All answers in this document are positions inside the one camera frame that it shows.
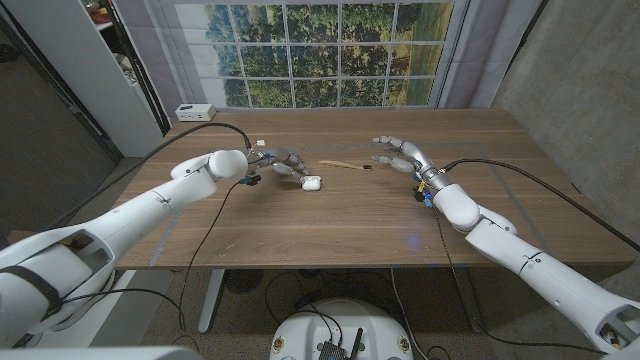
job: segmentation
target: black cable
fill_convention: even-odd
[[[269,293],[269,288],[271,287],[271,284],[273,284],[273,282],[276,281],[277,279],[279,279],[280,277],[282,277],[284,275],[287,275],[287,274],[296,278],[296,281],[298,282],[298,288],[300,289],[300,294],[304,296],[304,291],[302,291],[302,283],[300,282],[300,278],[298,278],[298,276],[296,274],[293,274],[293,273],[290,273],[290,272],[283,272],[281,274],[278,274],[278,276],[274,277],[273,279],[271,279],[271,281],[269,281],[269,283],[267,284],[267,287],[264,289],[264,304],[267,306],[267,311],[269,311],[269,314],[271,315],[271,318],[273,319],[273,321],[275,321],[278,324],[278,326],[280,326],[280,324],[282,324],[282,322],[280,320],[278,320],[276,315],[271,310],[271,306],[269,306],[269,300],[267,298],[267,295]]]
[[[320,312],[318,311],[318,309],[316,309],[316,307],[313,304],[309,304],[311,306],[311,308],[313,308],[313,311],[315,311],[316,314],[318,314],[318,316],[320,316],[320,318],[322,319],[322,321],[324,321],[324,324],[327,325],[327,330],[329,330],[329,342],[331,344],[333,344],[333,331],[331,331],[331,326],[329,326],[329,323],[327,322],[327,319],[324,318],[324,316],[322,316],[320,314]]]
[[[298,310],[296,311],[296,313],[311,313],[311,314],[316,314],[316,315],[320,315],[320,316],[326,316],[329,320],[333,321],[336,326],[338,327],[338,331],[340,332],[340,340],[338,340],[338,347],[342,346],[342,328],[340,327],[340,324],[338,324],[338,322],[332,318],[331,316],[325,314],[325,313],[321,313],[319,311],[312,311],[312,310]]]
[[[200,353],[200,347],[198,346],[198,342],[196,341],[196,339],[194,339],[193,337],[191,337],[190,335],[181,335],[178,336],[177,339],[173,340],[173,342],[171,343],[171,345],[175,345],[178,341],[180,341],[180,339],[190,339],[191,341],[193,341],[193,345],[196,347],[196,352],[199,354]]]
[[[160,150],[162,150],[165,147],[173,144],[174,142],[182,139],[183,137],[191,134],[194,131],[197,131],[197,130],[200,130],[202,128],[209,127],[209,126],[221,126],[221,127],[226,127],[226,128],[233,129],[233,130],[237,131],[244,138],[244,143],[245,143],[245,146],[247,147],[247,149],[251,149],[251,141],[249,141],[249,137],[247,137],[247,134],[245,134],[242,130],[238,129],[237,127],[235,127],[233,125],[229,125],[229,124],[225,124],[225,123],[206,123],[206,124],[201,124],[201,125],[195,126],[195,127],[191,128],[189,130],[186,130],[186,131],[176,135],[174,138],[165,141],[160,146],[158,146],[155,149],[151,150],[151,152],[149,154],[147,154],[140,161],[135,163],[135,165],[133,165],[129,170],[125,171],[124,173],[120,174],[120,176],[116,177],[115,179],[113,179],[113,180],[109,181],[108,183],[106,183],[105,185],[101,186],[93,194],[89,195],[87,198],[82,200],[76,206],[74,206],[69,211],[65,212],[60,217],[58,217],[56,220],[54,220],[52,223],[47,225],[44,229],[42,229],[42,231],[51,230],[52,228],[58,226],[65,219],[67,219],[68,217],[73,215],[75,212],[80,210],[80,208],[82,208],[83,206],[87,205],[89,203],[89,201],[95,199],[98,195],[102,194],[105,190],[107,190],[108,188],[113,186],[118,181],[122,180],[122,178],[124,178],[125,176],[129,175],[138,166],[144,164],[147,160],[149,160],[153,155],[157,154]]]
[[[229,189],[229,191],[227,191],[227,195],[225,195],[224,200],[222,200],[222,205],[220,205],[220,210],[218,210],[218,214],[213,219],[213,222],[211,223],[211,226],[209,226],[209,230],[207,231],[205,236],[202,238],[202,241],[200,241],[200,244],[196,248],[196,251],[194,251],[193,256],[191,257],[191,261],[189,261],[189,266],[187,266],[187,273],[185,274],[184,282],[182,283],[182,291],[180,292],[180,301],[178,302],[178,307],[180,309],[182,309],[182,299],[184,298],[184,290],[187,287],[187,279],[189,279],[189,273],[191,272],[191,265],[193,265],[193,261],[196,259],[196,255],[198,255],[198,251],[200,251],[200,248],[202,247],[204,242],[207,240],[207,237],[209,237],[209,234],[211,233],[211,230],[213,230],[213,226],[216,224],[216,221],[218,221],[218,218],[220,217],[220,214],[222,213],[222,209],[224,209],[224,204],[227,203],[227,199],[229,198],[229,194],[231,194],[231,190],[233,190],[239,184],[240,184],[240,182],[238,181],[237,183],[233,184],[233,186]]]
[[[455,270],[455,268],[453,266],[453,261],[451,261],[451,256],[449,255],[449,250],[447,249],[447,244],[444,241],[444,235],[442,234],[442,225],[440,224],[440,219],[438,217],[438,212],[436,211],[435,208],[431,208],[431,210],[433,210],[433,215],[435,216],[436,223],[438,224],[438,231],[440,232],[440,239],[442,240],[442,246],[444,247],[445,253],[447,254],[447,259],[449,259],[449,267],[451,268],[451,272],[452,272],[453,278],[455,280],[456,288],[458,289],[458,291],[460,291],[460,285],[458,284],[458,276],[456,275],[456,270]],[[482,330],[482,332],[487,334],[487,336],[489,336],[493,340],[496,340],[496,341],[499,341],[499,342],[502,342],[502,343],[505,343],[505,344],[509,344],[509,345],[539,346],[539,347],[562,347],[562,348],[569,348],[569,349],[575,349],[575,350],[588,351],[588,352],[596,353],[596,354],[600,354],[600,355],[608,355],[608,353],[606,353],[604,351],[594,350],[594,349],[590,349],[590,348],[579,346],[579,345],[573,345],[573,344],[547,343],[547,342],[521,342],[521,341],[511,341],[511,340],[501,339],[501,338],[491,334],[484,327],[484,325],[482,325],[480,323],[480,321],[478,321],[475,318],[475,316],[471,315],[471,311],[467,307],[467,304],[465,304],[465,302],[462,300],[462,296],[460,297],[460,301],[462,303],[462,310],[464,311],[465,315],[467,317],[471,318],[473,320],[473,322],[475,322],[476,325],[478,325],[480,330]]]
[[[291,273],[291,272],[283,272],[281,274],[278,274],[276,277],[274,277],[273,279],[271,279],[271,281],[269,281],[269,283],[267,284],[267,287],[264,290],[264,303],[267,306],[267,310],[269,311],[269,314],[271,315],[271,318],[273,318],[273,320],[278,324],[278,326],[280,326],[282,324],[282,322],[280,320],[278,320],[278,318],[276,317],[276,315],[273,313],[273,310],[271,310],[271,306],[269,305],[269,299],[268,299],[268,294],[269,294],[269,288],[271,287],[271,285],[279,278],[281,278],[284,275],[291,275],[296,279],[296,282],[298,283],[298,289],[300,290],[300,295],[304,296],[304,291],[302,290],[302,282],[300,281],[300,278],[298,277],[298,275]],[[340,330],[340,339],[338,340],[338,346],[340,346],[342,344],[342,329],[340,328],[340,325],[331,317],[329,317],[326,314],[323,314],[321,312],[318,311],[318,309],[316,309],[316,307],[313,304],[309,304],[309,306],[311,306],[311,308],[313,308],[313,311],[311,310],[298,310],[296,312],[311,312],[311,313],[315,313],[318,316],[320,316],[320,318],[322,319],[322,321],[324,321],[325,325],[327,325],[327,329],[329,329],[329,342],[333,344],[333,332],[331,331],[331,326],[329,326],[329,323],[327,322],[327,320],[325,319],[325,316],[328,317],[331,321],[333,321],[337,326],[338,329]]]
[[[184,324],[185,324],[185,322],[184,322],[184,313],[182,312],[182,309],[180,308],[180,306],[178,306],[178,304],[176,304],[176,302],[173,301],[173,299],[171,299],[167,295],[165,295],[163,293],[160,293],[160,292],[157,292],[155,290],[139,289],[139,288],[107,290],[107,291],[100,291],[100,292],[93,293],[93,294],[80,295],[80,296],[73,297],[71,299],[62,299],[62,303],[63,304],[67,304],[67,303],[70,303],[72,301],[86,299],[86,298],[90,298],[90,297],[94,297],[94,296],[117,294],[117,293],[123,293],[123,292],[146,292],[146,293],[149,293],[149,294],[154,294],[154,295],[158,295],[158,296],[163,297],[165,300],[170,302],[171,305],[173,305],[173,307],[175,307],[178,310],[178,322],[180,324],[180,328],[182,330],[186,330],[186,327],[184,326]]]
[[[502,166],[504,168],[507,168],[509,170],[513,170],[515,172],[518,172],[518,173],[528,177],[529,179],[531,179],[531,180],[535,181],[536,183],[538,183],[539,185],[543,186],[545,189],[547,189],[547,190],[551,191],[552,193],[558,195],[560,198],[562,198],[562,200],[568,202],[569,204],[571,204],[576,209],[580,210],[583,214],[585,214],[588,217],[590,217],[591,220],[597,222],[598,224],[600,224],[600,226],[602,226],[603,228],[607,229],[607,231],[609,231],[613,235],[617,236],[618,239],[620,239],[620,240],[624,241],[625,243],[627,243],[627,245],[631,246],[635,251],[640,252],[640,245],[636,244],[633,240],[629,239],[629,237],[627,237],[625,234],[623,234],[620,231],[616,230],[613,226],[607,224],[604,220],[600,219],[596,214],[594,214],[591,211],[587,210],[584,206],[578,204],[576,201],[574,201],[573,199],[571,199],[570,197],[565,195],[560,190],[554,188],[553,186],[547,184],[546,182],[538,179],[537,177],[529,174],[528,172],[526,172],[526,171],[524,171],[524,170],[522,170],[522,169],[520,169],[520,168],[518,168],[516,166],[510,165],[510,164],[507,164],[507,163],[503,163],[503,162],[500,162],[500,161],[487,160],[487,159],[461,159],[461,160],[456,160],[456,161],[446,165],[445,167],[442,168],[442,170],[447,172],[447,171],[450,171],[451,169],[453,169],[456,165],[463,164],[463,163],[485,163],[485,164]]]
[[[431,351],[435,350],[435,349],[440,349],[442,350],[446,355],[447,355],[447,360],[451,360],[451,355],[449,355],[449,352],[447,351],[447,349],[443,348],[442,346],[439,345],[433,345],[432,347],[429,348],[429,350],[427,350],[427,359],[430,360],[438,360],[438,358],[431,358],[429,357],[429,354],[431,353]]]

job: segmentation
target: white device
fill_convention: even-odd
[[[181,104],[176,109],[180,121],[210,121],[216,114],[211,104]]]
[[[302,189],[304,191],[318,191],[322,186],[322,178],[320,176],[305,176]]]

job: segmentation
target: window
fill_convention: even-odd
[[[189,4],[176,11],[217,107],[426,107],[451,48],[454,3]],[[194,14],[206,26],[185,24]]]

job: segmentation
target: black strap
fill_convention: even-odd
[[[38,291],[40,291],[40,293],[42,293],[42,295],[47,298],[47,300],[49,301],[49,308],[42,317],[42,320],[48,318],[49,316],[57,313],[58,311],[60,311],[60,309],[62,309],[62,299],[60,299],[58,290],[51,286],[51,284],[49,284],[47,280],[43,279],[40,275],[19,265],[0,269],[0,273],[9,273],[21,278],[22,280],[25,280],[29,284],[33,285],[36,289],[38,289]]]

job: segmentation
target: wire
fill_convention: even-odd
[[[278,320],[276,315],[273,313],[273,310],[271,310],[271,306],[269,306],[269,300],[267,298],[267,294],[269,293],[269,288],[271,287],[271,284],[273,284],[273,282],[276,281],[277,279],[279,279],[280,277],[282,277],[284,275],[287,275],[287,274],[295,277],[296,281],[298,282],[298,288],[300,289],[300,294],[304,296],[304,292],[302,291],[302,283],[300,282],[300,278],[298,278],[298,276],[296,276],[296,274],[293,274],[293,273],[290,273],[290,272],[283,272],[281,274],[278,274],[278,276],[274,277],[273,279],[271,279],[271,281],[269,281],[269,283],[267,284],[267,287],[264,289],[264,303],[267,306],[267,310],[269,311],[269,314],[271,315],[271,318],[273,319],[273,321],[275,321],[278,324],[278,326],[280,326],[282,324],[282,322],[280,320]]]
[[[427,350],[427,357],[429,357],[429,354],[431,354],[431,351],[433,351],[435,349],[442,350],[447,355],[447,359],[451,360],[451,355],[449,355],[449,352],[447,351],[447,349],[443,348],[442,346],[438,346],[438,345],[433,345],[432,347],[429,348],[429,350]]]
[[[180,309],[180,311],[182,311],[182,299],[184,298],[184,291],[185,291],[185,289],[187,287],[187,279],[189,279],[189,273],[191,272],[191,265],[193,265],[193,261],[196,259],[196,255],[198,255],[198,251],[200,251],[200,248],[202,247],[204,242],[207,240],[207,237],[211,233],[211,230],[213,230],[213,226],[216,224],[216,221],[218,221],[218,218],[220,217],[220,214],[222,213],[222,209],[224,209],[224,204],[227,203],[227,199],[229,198],[229,194],[231,194],[231,191],[239,184],[240,184],[240,182],[238,181],[237,183],[233,184],[233,186],[229,189],[229,191],[227,191],[227,195],[225,195],[224,200],[222,201],[222,205],[220,205],[220,210],[218,210],[218,214],[213,219],[213,222],[211,223],[211,226],[209,226],[209,230],[207,231],[205,236],[202,238],[202,241],[200,241],[200,244],[196,248],[196,251],[193,253],[193,256],[191,257],[191,261],[189,261],[189,266],[187,266],[187,273],[185,274],[184,282],[182,283],[182,291],[180,292],[180,301],[178,302],[178,304],[179,304],[178,308]]]
[[[105,285],[100,289],[100,291],[111,290],[115,285],[116,271],[112,271],[109,279],[105,283]],[[62,331],[70,328],[75,323],[77,323],[82,317],[95,305],[98,301],[102,300],[106,295],[96,296],[91,298],[91,300],[84,303],[78,310],[76,310],[71,316],[69,316],[66,320],[52,326],[49,328],[51,331]]]
[[[312,310],[298,310],[295,312],[296,314],[298,313],[312,313],[312,314],[316,314],[316,315],[320,315],[321,317],[327,317],[329,320],[333,321],[336,326],[338,327],[338,331],[340,332],[340,340],[338,340],[338,347],[342,346],[342,328],[340,327],[340,324],[338,324],[338,322],[332,318],[331,316],[321,313],[319,311],[312,311]]]
[[[413,331],[411,331],[411,326],[409,325],[409,319],[407,319],[407,315],[404,312],[404,306],[402,306],[402,301],[400,301],[400,295],[398,295],[398,289],[396,289],[396,278],[395,278],[395,275],[393,274],[393,268],[391,268],[390,270],[391,270],[391,284],[393,285],[393,293],[396,294],[396,299],[398,300],[398,305],[400,305],[400,310],[402,310],[402,317],[404,318],[405,324],[407,324],[407,331],[409,332],[411,341],[413,342],[413,345],[416,346],[416,350],[418,350],[418,353],[422,356],[422,358],[424,360],[429,360],[427,355],[425,355],[425,353],[420,348],[420,345],[418,345],[418,343],[416,342],[415,337],[413,337]]]
[[[433,210],[433,215],[435,216],[436,219],[436,223],[438,224],[438,231],[440,232],[440,239],[442,240],[442,245],[444,247],[444,251],[447,254],[447,259],[449,259],[449,267],[451,268],[451,272],[453,274],[453,278],[455,280],[455,284],[456,284],[456,288],[458,289],[458,291],[460,291],[460,285],[458,283],[458,276],[456,275],[456,270],[453,266],[453,261],[451,261],[451,256],[449,255],[449,250],[447,249],[447,244],[444,241],[444,235],[442,234],[442,225],[440,224],[440,219],[438,217],[438,212],[436,211],[435,208],[431,208],[431,210]],[[469,310],[469,308],[467,307],[467,304],[465,304],[465,302],[462,300],[462,296],[460,295],[460,301],[462,303],[462,310],[464,311],[465,315],[468,318],[471,318],[473,320],[473,322],[476,323],[476,325],[478,325],[478,327],[480,328],[480,330],[482,330],[482,332],[484,332],[485,334],[487,334],[487,336],[489,336],[490,338],[492,338],[493,340],[499,341],[501,343],[505,343],[505,344],[509,344],[509,345],[518,345],[518,346],[539,346],[539,347],[562,347],[562,348],[569,348],[569,349],[575,349],[575,350],[582,350],[582,351],[588,351],[591,353],[596,353],[596,354],[600,354],[600,355],[608,355],[608,353],[604,352],[604,351],[600,351],[600,350],[594,350],[594,349],[590,349],[587,347],[583,347],[583,346],[579,346],[579,345],[573,345],[573,344],[563,344],[563,343],[547,343],[547,342],[521,342],[521,341],[512,341],[512,340],[504,340],[501,339],[497,336],[494,336],[493,334],[491,334],[483,325],[480,321],[478,321],[475,316],[473,316],[471,314],[471,311]]]
[[[165,141],[160,146],[158,146],[155,149],[151,150],[151,152],[149,154],[147,154],[145,157],[140,159],[140,161],[135,163],[131,168],[129,168],[129,170],[125,171],[124,173],[122,173],[118,177],[116,177],[115,179],[113,179],[113,180],[109,181],[108,183],[104,184],[103,186],[101,186],[93,194],[89,195],[84,200],[79,202],[76,206],[74,206],[73,208],[71,208],[70,210],[65,212],[64,214],[60,215],[56,220],[54,220],[52,223],[50,223],[44,229],[42,229],[42,231],[51,230],[54,227],[58,226],[65,219],[67,219],[68,217],[70,217],[74,213],[76,213],[78,210],[80,210],[80,208],[82,208],[83,206],[87,205],[91,200],[95,199],[98,195],[102,194],[105,190],[107,190],[108,188],[113,186],[118,181],[122,180],[125,176],[129,175],[137,167],[139,167],[142,164],[144,164],[145,162],[147,162],[147,160],[149,160],[153,155],[155,155],[158,152],[160,152],[160,150],[162,150],[162,149],[166,148],[167,146],[173,144],[174,142],[182,139],[183,137],[191,134],[192,132],[195,132],[195,131],[198,131],[198,130],[200,130],[202,128],[210,127],[210,126],[221,126],[221,127],[226,127],[226,128],[233,129],[233,130],[237,131],[244,138],[244,143],[245,143],[245,146],[247,147],[247,149],[251,149],[251,141],[249,141],[249,138],[247,137],[247,135],[242,130],[238,129],[237,127],[235,127],[233,125],[229,125],[229,124],[225,124],[225,123],[206,123],[206,124],[201,124],[201,125],[195,126],[195,127],[191,128],[189,130],[183,131],[182,133],[176,135],[174,138]]]
[[[322,316],[320,314],[320,312],[318,312],[318,309],[316,309],[315,305],[313,304],[309,304],[312,308],[313,311],[315,311],[316,314],[318,314],[320,316],[320,318],[322,319],[322,321],[324,321],[324,324],[327,325],[327,329],[329,330],[329,342],[333,344],[333,331],[331,331],[331,326],[329,326],[329,323],[327,322],[327,319],[324,318],[324,316]]]
[[[502,166],[504,168],[507,168],[509,170],[513,170],[515,172],[518,172],[518,173],[528,177],[529,179],[531,179],[531,180],[535,181],[536,183],[538,183],[539,185],[543,186],[545,189],[547,189],[547,190],[551,191],[552,193],[558,195],[560,198],[562,198],[562,200],[568,202],[569,204],[571,204],[576,209],[580,210],[583,214],[585,214],[588,217],[590,217],[591,220],[597,222],[603,228],[607,229],[607,231],[609,231],[613,235],[617,236],[618,239],[620,239],[620,240],[624,241],[625,243],[627,243],[627,245],[631,246],[635,251],[640,252],[640,245],[636,244],[633,240],[629,239],[629,237],[627,237],[626,235],[624,235],[620,231],[616,230],[613,226],[607,224],[604,220],[600,219],[596,214],[594,214],[591,211],[587,210],[584,206],[578,204],[576,201],[574,201],[573,199],[571,199],[570,197],[565,195],[560,190],[554,188],[553,186],[547,184],[546,182],[538,179],[537,177],[529,174],[528,172],[526,172],[526,171],[524,171],[524,170],[522,170],[522,169],[520,169],[520,168],[518,168],[516,166],[513,166],[511,164],[507,164],[507,163],[503,163],[503,162],[500,162],[500,161],[487,160],[487,159],[461,159],[461,160],[456,160],[456,161],[454,161],[454,162],[452,162],[452,163],[450,163],[448,165],[445,165],[445,167],[443,167],[442,170],[444,172],[447,172],[447,171],[450,171],[451,169],[453,169],[456,165],[463,164],[463,163],[485,163],[485,164]]]
[[[291,272],[283,272],[281,274],[278,274],[278,276],[274,277],[273,279],[271,279],[271,281],[269,281],[269,283],[267,284],[267,287],[264,290],[264,303],[267,306],[267,310],[269,311],[269,314],[271,315],[271,318],[278,324],[278,326],[280,326],[282,324],[281,321],[278,320],[278,318],[276,318],[276,315],[273,313],[273,310],[271,310],[271,306],[269,305],[269,300],[268,300],[268,293],[269,293],[269,288],[271,287],[271,285],[279,278],[281,278],[284,275],[291,275],[296,279],[296,282],[298,283],[298,289],[300,290],[300,295],[304,296],[304,291],[302,290],[302,282],[300,281],[300,278],[298,277],[298,275],[291,273]],[[327,325],[327,329],[329,329],[329,342],[333,344],[333,332],[331,331],[331,326],[329,326],[329,323],[327,322],[327,320],[325,319],[325,317],[329,318],[331,321],[333,321],[336,326],[338,327],[338,330],[340,331],[340,339],[338,340],[338,347],[340,345],[342,345],[342,328],[340,327],[340,325],[338,324],[337,321],[335,321],[332,317],[323,314],[321,312],[318,311],[318,309],[316,309],[316,307],[310,303],[309,306],[311,306],[311,308],[313,308],[313,311],[311,310],[298,310],[296,311],[296,313],[298,312],[311,312],[311,313],[315,313],[317,315],[320,316],[320,318],[322,319],[322,321],[324,321],[325,325]]]
[[[178,338],[176,338],[175,340],[173,340],[173,342],[171,343],[171,345],[175,345],[178,341],[180,341],[181,339],[190,339],[191,341],[193,341],[193,345],[196,348],[196,352],[199,354],[200,353],[200,347],[198,346],[198,342],[196,341],[196,339],[194,339],[193,337],[191,337],[190,335],[181,335],[178,336]]]
[[[89,297],[107,295],[107,294],[117,294],[117,293],[124,293],[124,292],[146,292],[146,293],[149,293],[149,294],[154,294],[154,295],[158,295],[158,296],[163,297],[165,300],[170,302],[171,305],[173,305],[173,307],[175,307],[178,310],[178,321],[180,323],[180,328],[182,330],[186,329],[186,327],[183,327],[183,325],[184,325],[184,313],[182,312],[182,309],[178,306],[178,304],[176,304],[175,301],[173,301],[173,299],[171,299],[167,295],[165,295],[163,293],[160,293],[160,292],[157,292],[155,290],[139,289],[139,288],[107,290],[107,291],[100,291],[100,292],[93,293],[93,294],[80,295],[80,296],[73,297],[71,299],[63,299],[62,303],[63,304],[67,304],[67,303],[70,303],[70,302],[73,302],[73,301],[86,299],[86,298],[89,298]]]

